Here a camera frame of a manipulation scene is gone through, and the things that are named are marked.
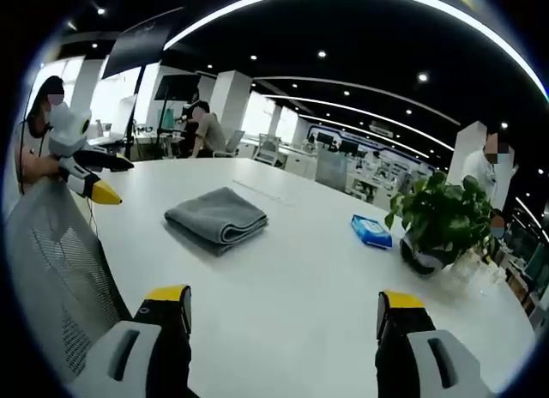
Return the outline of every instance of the white table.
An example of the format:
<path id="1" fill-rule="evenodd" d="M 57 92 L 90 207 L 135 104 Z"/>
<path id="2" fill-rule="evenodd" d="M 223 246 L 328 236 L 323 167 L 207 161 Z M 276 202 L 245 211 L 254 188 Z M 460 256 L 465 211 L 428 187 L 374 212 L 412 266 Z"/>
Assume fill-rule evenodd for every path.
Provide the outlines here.
<path id="1" fill-rule="evenodd" d="M 439 279 L 419 278 L 397 239 L 392 250 L 374 249 L 350 227 L 353 214 L 382 220 L 384 211 L 323 185 L 247 159 L 139 162 L 102 177 L 124 200 L 96 205 L 95 219 L 130 312 L 156 287 L 192 288 L 189 386 L 202 398 L 376 396 L 383 289 L 423 299 L 435 325 L 479 359 L 492 389 L 504 387 L 533 345 L 505 284 L 456 295 Z M 263 209 L 269 225 L 216 258 L 183 245 L 163 213 L 222 186 Z"/>

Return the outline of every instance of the folded cloth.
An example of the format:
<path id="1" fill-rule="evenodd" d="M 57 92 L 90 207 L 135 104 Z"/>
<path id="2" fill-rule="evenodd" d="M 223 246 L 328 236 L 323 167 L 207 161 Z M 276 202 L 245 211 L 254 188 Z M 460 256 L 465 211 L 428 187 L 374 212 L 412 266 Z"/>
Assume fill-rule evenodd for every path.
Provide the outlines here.
<path id="1" fill-rule="evenodd" d="M 197 236 L 193 238 L 214 244 L 214 252 L 218 254 L 256 235 L 268 223 L 261 209 L 227 187 L 182 202 L 167 210 L 164 216 L 182 226 L 180 231 L 189 230 Z"/>

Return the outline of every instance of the black ceiling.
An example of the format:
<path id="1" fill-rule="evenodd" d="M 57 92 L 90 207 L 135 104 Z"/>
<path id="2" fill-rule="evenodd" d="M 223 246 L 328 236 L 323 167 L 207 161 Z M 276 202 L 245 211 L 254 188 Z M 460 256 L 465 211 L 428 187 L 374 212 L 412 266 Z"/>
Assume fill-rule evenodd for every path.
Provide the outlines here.
<path id="1" fill-rule="evenodd" d="M 106 9 L 97 14 L 90 3 L 73 16 L 78 32 L 122 31 L 177 6 L 184 6 L 180 30 L 204 15 L 237 0 L 93 0 Z M 475 14 L 459 0 L 444 0 L 487 23 L 508 40 L 549 82 L 549 51 L 542 34 L 547 0 L 479 1 Z M 112 43 L 102 43 L 104 56 Z M 73 44 L 65 53 L 89 50 Z M 317 57 L 319 50 L 328 56 Z M 258 56 L 256 61 L 250 55 Z M 373 112 L 436 137 L 453 146 L 460 128 L 479 120 L 491 130 L 508 122 L 516 161 L 521 165 L 510 196 L 522 196 L 534 212 L 549 196 L 549 109 L 538 88 L 499 47 L 468 25 L 406 0 L 274 0 L 235 12 L 188 36 L 163 63 L 217 73 L 237 69 L 254 78 L 301 76 L 376 87 L 418 101 L 446 114 L 461 127 L 424 108 L 380 93 L 333 83 L 267 80 L 291 96 L 325 100 Z M 427 83 L 417 74 L 426 72 Z M 262 93 L 272 93 L 259 84 Z M 313 115 L 361 128 L 372 118 L 332 106 L 304 103 Z M 451 152 L 392 125 L 399 142 L 431 155 L 434 166 L 449 166 Z M 544 175 L 538 169 L 545 170 Z M 528 191 L 532 195 L 524 196 Z"/>

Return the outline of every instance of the robotic arm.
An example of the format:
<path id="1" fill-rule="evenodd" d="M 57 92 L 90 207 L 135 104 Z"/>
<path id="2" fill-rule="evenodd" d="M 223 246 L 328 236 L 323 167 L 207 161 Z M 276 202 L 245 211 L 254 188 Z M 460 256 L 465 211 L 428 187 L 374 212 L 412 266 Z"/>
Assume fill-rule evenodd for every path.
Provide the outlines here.
<path id="1" fill-rule="evenodd" d="M 125 171 L 134 165 L 121 154 L 87 143 L 90 120 L 91 112 L 74 113 L 64 102 L 52 108 L 50 152 L 59 159 L 61 178 L 74 192 L 96 203 L 118 205 L 122 202 L 120 196 L 92 170 Z"/>

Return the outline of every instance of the chair backrest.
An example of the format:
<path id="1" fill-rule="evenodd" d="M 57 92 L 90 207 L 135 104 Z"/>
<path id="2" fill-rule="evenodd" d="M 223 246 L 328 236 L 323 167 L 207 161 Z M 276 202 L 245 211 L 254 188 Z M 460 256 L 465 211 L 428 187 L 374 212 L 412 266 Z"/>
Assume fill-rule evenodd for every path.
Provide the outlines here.
<path id="1" fill-rule="evenodd" d="M 254 160 L 274 166 L 278 159 L 278 147 L 281 139 L 272 135 L 259 134 L 259 146 Z"/>
<path id="2" fill-rule="evenodd" d="M 242 136 L 244 136 L 243 130 L 235 130 L 232 133 L 231 139 L 229 139 L 229 142 L 226 144 L 226 151 L 229 154 L 232 154 L 234 151 L 237 150 L 240 140 L 242 139 Z"/>
<path id="3" fill-rule="evenodd" d="M 89 348 L 129 313 L 101 243 L 65 183 L 41 179 L 6 223 L 7 261 L 27 327 L 61 382 L 83 370 Z"/>
<path id="4" fill-rule="evenodd" d="M 345 192 L 347 186 L 347 158 L 343 154 L 320 149 L 315 180 L 322 185 Z"/>

